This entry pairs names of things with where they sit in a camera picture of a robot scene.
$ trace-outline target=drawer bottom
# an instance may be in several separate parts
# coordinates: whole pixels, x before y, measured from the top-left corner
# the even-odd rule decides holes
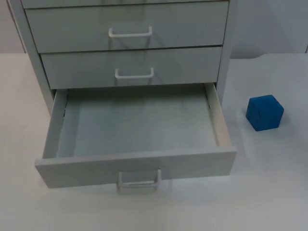
[[[58,90],[36,168],[54,188],[228,175],[235,154],[213,84]]]

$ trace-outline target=white handle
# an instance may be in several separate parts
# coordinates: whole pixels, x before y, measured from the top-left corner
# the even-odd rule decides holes
[[[115,78],[116,79],[139,79],[139,78],[153,78],[154,77],[154,68],[151,67],[151,73],[146,76],[120,76],[119,70],[115,70]]]
[[[109,28],[109,37],[110,38],[139,38],[139,37],[150,37],[152,36],[153,34],[153,31],[152,31],[152,27],[149,26],[149,31],[147,33],[143,33],[143,34],[118,34],[118,35],[115,35],[113,33],[113,30],[112,30],[112,27]]]
[[[160,181],[162,179],[161,170],[157,170],[157,176],[153,182],[136,182],[136,183],[123,183],[122,182],[122,172],[119,172],[117,187],[121,189],[139,189],[139,188],[154,188],[157,189]]]

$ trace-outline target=blue cube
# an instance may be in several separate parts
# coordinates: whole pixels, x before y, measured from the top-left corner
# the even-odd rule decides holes
[[[256,131],[279,127],[284,108],[273,95],[250,98],[246,118]]]

